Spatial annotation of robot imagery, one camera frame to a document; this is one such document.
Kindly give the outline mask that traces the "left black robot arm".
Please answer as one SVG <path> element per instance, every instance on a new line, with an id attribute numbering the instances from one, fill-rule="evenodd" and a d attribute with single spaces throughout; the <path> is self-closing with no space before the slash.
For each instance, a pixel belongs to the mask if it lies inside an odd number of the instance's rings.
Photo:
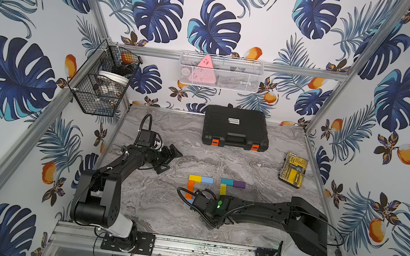
<path id="1" fill-rule="evenodd" d="M 109 165 L 81 173 L 70 218 L 77 225 L 103 229 L 116 238 L 131 236 L 134 223 L 120 212 L 122 184 L 134 171 L 149 164 L 157 174 L 170 169 L 170 162 L 183 157 L 172 144 L 160 150 L 129 145 Z"/>

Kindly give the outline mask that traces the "teal block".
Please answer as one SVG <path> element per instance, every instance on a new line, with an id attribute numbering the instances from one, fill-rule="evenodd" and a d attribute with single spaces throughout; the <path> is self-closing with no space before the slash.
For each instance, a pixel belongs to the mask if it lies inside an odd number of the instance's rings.
<path id="1" fill-rule="evenodd" d="M 225 178 L 223 178 L 223 179 L 221 180 L 221 184 L 222 184 L 222 185 L 227 185 L 227 186 L 232 187 L 232 186 L 234 185 L 234 181 L 233 181 L 233 179 L 225 179 Z"/>

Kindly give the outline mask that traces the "purple block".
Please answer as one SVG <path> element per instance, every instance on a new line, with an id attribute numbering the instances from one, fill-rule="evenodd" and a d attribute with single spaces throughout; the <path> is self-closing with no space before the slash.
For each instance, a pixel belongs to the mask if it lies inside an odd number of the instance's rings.
<path id="1" fill-rule="evenodd" d="M 233 185 L 234 188 L 242 188 L 245 189 L 246 188 L 246 183 L 245 182 L 241 182 L 241 181 L 233 181 Z"/>

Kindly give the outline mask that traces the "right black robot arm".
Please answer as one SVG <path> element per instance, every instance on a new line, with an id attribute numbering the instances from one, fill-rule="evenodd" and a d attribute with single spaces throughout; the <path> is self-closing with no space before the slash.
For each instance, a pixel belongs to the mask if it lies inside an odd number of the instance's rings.
<path id="1" fill-rule="evenodd" d="M 328 256 L 328 219 L 301 197 L 289 202 L 263 203 L 209 192 L 194 192 L 186 204 L 211 229 L 228 223 L 259 224 L 287 234 L 280 242 L 279 256 Z"/>

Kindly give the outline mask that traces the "orange block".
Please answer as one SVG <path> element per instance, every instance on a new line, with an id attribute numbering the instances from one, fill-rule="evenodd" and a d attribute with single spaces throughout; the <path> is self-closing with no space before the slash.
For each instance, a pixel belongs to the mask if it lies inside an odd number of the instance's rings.
<path id="1" fill-rule="evenodd" d="M 187 186 L 188 192 L 185 195 L 185 198 L 188 200 L 193 198 L 192 193 L 194 192 L 194 184 L 195 184 L 194 181 L 191 181 L 191 180 L 188 181 L 188 186 Z"/>

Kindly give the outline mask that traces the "small yellow block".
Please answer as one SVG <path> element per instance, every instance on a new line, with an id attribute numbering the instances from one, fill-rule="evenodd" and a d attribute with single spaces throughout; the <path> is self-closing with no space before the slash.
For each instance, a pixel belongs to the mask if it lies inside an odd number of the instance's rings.
<path id="1" fill-rule="evenodd" d="M 196 175 L 189 175 L 189 180 L 196 183 L 201 183 L 202 177 Z"/>

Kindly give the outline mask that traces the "long yellow block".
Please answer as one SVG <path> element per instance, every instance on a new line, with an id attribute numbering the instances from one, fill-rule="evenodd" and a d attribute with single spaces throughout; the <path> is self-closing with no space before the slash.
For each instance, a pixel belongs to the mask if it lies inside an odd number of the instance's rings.
<path id="1" fill-rule="evenodd" d="M 226 195 L 226 191 L 227 191 L 227 185 L 220 184 L 220 191 L 219 191 L 220 195 L 221 196 Z"/>

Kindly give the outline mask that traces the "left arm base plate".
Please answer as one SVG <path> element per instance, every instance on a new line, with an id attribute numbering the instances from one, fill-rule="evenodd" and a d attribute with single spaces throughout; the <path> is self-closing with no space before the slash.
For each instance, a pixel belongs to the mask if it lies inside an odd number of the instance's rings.
<path id="1" fill-rule="evenodd" d="M 107 251 L 150 256 L 155 240 L 156 236 L 151 233 L 133 230 L 127 238 L 104 236 L 100 247 Z"/>

